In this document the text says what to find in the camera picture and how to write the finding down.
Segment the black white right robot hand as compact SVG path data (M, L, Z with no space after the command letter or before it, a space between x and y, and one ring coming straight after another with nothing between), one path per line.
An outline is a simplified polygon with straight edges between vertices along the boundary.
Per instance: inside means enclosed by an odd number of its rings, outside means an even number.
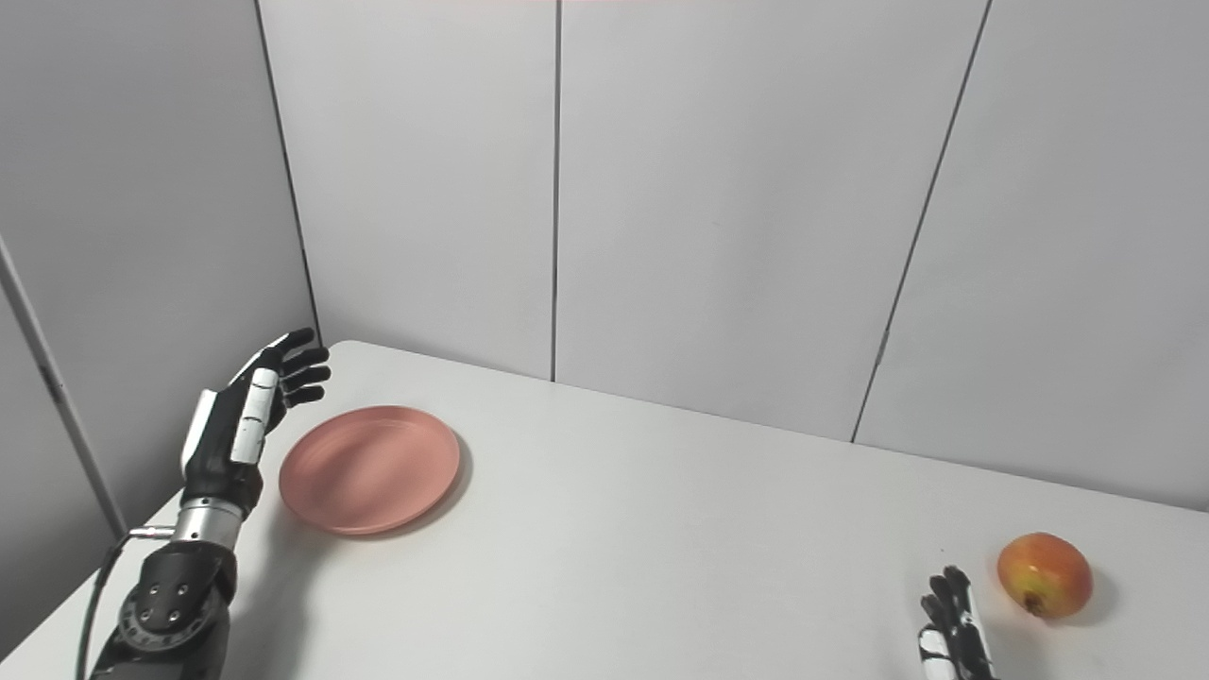
M921 610L929 616L918 633L925 679L997 679L971 582L962 569L948 565L929 577Z

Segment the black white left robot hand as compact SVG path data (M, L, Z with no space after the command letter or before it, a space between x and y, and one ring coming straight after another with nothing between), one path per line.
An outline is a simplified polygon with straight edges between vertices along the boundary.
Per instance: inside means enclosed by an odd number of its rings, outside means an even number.
M264 440L290 409L322 400L332 375L314 328L287 332L254 353L220 390L206 390L183 448L181 502L212 500L245 519L264 491Z

